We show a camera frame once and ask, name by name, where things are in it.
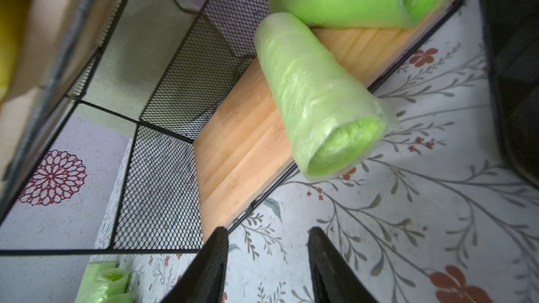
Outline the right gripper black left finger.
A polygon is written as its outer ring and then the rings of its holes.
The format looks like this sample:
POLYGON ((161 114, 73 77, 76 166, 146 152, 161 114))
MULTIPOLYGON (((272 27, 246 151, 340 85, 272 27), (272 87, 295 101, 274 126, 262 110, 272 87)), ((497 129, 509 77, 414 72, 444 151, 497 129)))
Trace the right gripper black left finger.
POLYGON ((227 230, 218 227, 161 302, 222 302, 228 251, 227 230))

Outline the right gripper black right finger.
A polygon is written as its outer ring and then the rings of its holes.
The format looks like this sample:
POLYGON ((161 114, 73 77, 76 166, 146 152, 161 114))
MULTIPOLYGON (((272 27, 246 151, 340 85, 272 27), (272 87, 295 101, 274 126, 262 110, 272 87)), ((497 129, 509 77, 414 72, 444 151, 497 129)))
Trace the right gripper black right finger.
POLYGON ((316 303, 376 301, 321 228, 311 228, 307 247, 316 303))

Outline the green roll front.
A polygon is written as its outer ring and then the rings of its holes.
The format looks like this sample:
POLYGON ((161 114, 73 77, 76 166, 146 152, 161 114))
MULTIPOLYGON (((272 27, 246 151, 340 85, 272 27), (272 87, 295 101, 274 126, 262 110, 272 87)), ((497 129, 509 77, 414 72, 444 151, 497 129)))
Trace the green roll front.
POLYGON ((294 161, 309 181, 347 172, 398 127, 391 107, 341 66, 294 15, 266 17, 254 44, 294 161))

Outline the yellow roll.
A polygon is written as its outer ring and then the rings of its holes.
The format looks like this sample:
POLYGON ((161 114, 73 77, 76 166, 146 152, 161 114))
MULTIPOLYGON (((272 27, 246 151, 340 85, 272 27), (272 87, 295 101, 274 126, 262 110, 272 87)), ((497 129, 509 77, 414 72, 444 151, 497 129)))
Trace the yellow roll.
POLYGON ((32 0, 1 0, 1 99, 10 89, 32 0))

